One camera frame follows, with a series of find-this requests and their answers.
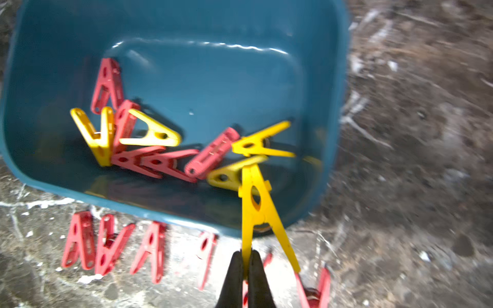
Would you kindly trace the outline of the red clothespin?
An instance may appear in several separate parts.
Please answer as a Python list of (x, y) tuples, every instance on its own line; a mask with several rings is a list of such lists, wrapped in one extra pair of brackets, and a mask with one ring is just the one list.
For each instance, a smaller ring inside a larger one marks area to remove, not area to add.
[(110, 273), (125, 249), (136, 225), (131, 223), (116, 235), (114, 216), (106, 214), (100, 222), (98, 245), (96, 250), (95, 274), (105, 276)]
[(203, 232), (199, 237), (199, 248), (196, 256), (199, 259), (198, 289), (204, 290), (207, 283), (209, 269), (217, 244), (217, 235), (210, 232)]
[(167, 225), (161, 222), (152, 222), (143, 237), (134, 261), (130, 267), (130, 274), (135, 275), (145, 264), (147, 259), (151, 263), (151, 281), (158, 284), (164, 276), (164, 255), (166, 244)]
[(81, 260), (81, 266), (84, 270), (93, 269), (96, 263), (94, 229), (92, 215), (89, 211), (73, 214), (66, 237), (61, 267), (69, 268), (77, 260)]
[(185, 174), (191, 178), (205, 179), (221, 163), (224, 156), (232, 149), (232, 144), (239, 138), (240, 135), (235, 129), (227, 128), (185, 165)]
[(324, 267), (320, 273), (318, 287), (305, 287), (298, 273), (295, 273), (297, 292), (302, 308), (328, 308), (331, 296), (331, 273)]
[(118, 62), (111, 58), (101, 60), (100, 70), (91, 101), (91, 111), (100, 115), (103, 108), (111, 101), (114, 109), (124, 101), (121, 80), (121, 68)]

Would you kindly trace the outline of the yellow clothespin in box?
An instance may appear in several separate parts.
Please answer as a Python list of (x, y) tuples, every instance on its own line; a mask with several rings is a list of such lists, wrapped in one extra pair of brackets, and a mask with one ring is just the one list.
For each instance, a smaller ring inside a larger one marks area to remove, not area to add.
[(71, 109), (70, 114), (97, 163), (101, 167), (110, 167), (112, 165), (111, 157), (116, 131), (113, 109), (111, 107), (104, 107), (102, 109), (101, 128), (99, 132), (95, 130), (93, 124), (82, 109)]

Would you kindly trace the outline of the red clothespin flat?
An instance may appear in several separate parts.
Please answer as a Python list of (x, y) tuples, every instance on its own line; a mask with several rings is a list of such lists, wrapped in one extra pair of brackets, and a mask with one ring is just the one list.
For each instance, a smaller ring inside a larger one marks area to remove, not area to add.
[(221, 163), (224, 156), (232, 149), (232, 144), (239, 138), (240, 135), (235, 129), (227, 128), (185, 165), (185, 174), (191, 178), (205, 179)]

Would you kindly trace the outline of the yellow clothespin row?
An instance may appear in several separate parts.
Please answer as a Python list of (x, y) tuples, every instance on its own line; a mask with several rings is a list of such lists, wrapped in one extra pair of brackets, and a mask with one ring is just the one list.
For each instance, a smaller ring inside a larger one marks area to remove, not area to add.
[(257, 164), (251, 164), (242, 169), (242, 183), (238, 196), (242, 199), (241, 255), (244, 276), (248, 274), (254, 227), (264, 224), (272, 228), (294, 272), (300, 273), (298, 259), (270, 196), (271, 188), (269, 181), (263, 178)]

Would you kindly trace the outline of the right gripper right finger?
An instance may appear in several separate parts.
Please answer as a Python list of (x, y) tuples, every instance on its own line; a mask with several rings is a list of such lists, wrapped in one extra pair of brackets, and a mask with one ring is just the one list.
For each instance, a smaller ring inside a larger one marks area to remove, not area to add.
[(253, 250), (248, 270), (250, 308), (276, 308), (259, 252)]

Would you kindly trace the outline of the red clothespin lower box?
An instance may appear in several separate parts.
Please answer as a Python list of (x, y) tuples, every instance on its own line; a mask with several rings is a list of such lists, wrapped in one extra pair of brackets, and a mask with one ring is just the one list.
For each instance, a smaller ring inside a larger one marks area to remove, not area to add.
[(164, 146), (148, 146), (132, 151), (113, 154), (110, 162), (124, 169), (161, 179), (168, 175), (185, 182), (196, 183), (192, 178), (177, 168), (179, 159), (195, 156), (198, 150), (166, 151)]

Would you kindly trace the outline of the red clothespin in box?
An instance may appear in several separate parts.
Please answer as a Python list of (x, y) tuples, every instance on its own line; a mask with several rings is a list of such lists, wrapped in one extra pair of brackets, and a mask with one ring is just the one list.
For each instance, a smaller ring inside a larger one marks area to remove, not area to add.
[(100, 115), (103, 108), (111, 101), (114, 109), (124, 101), (121, 80), (121, 68), (118, 62), (111, 58), (101, 60), (100, 70), (91, 101), (91, 111)]

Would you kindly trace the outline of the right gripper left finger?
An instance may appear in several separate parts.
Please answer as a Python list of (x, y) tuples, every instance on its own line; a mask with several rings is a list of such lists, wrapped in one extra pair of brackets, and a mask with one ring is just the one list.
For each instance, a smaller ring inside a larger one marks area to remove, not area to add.
[(232, 254), (225, 280), (215, 308), (242, 308), (243, 307), (243, 275), (244, 264), (242, 253)]

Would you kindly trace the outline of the teal plastic storage box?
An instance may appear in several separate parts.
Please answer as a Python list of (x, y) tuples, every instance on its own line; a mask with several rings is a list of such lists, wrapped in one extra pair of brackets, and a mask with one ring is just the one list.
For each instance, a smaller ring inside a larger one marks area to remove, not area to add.
[(1, 92), (1, 154), (28, 186), (141, 218), (241, 234), (241, 200), (206, 183), (100, 167), (69, 112), (90, 110), (101, 59), (125, 97), (204, 147), (289, 120), (261, 165), (289, 226), (322, 201), (345, 96), (343, 1), (24, 1)]

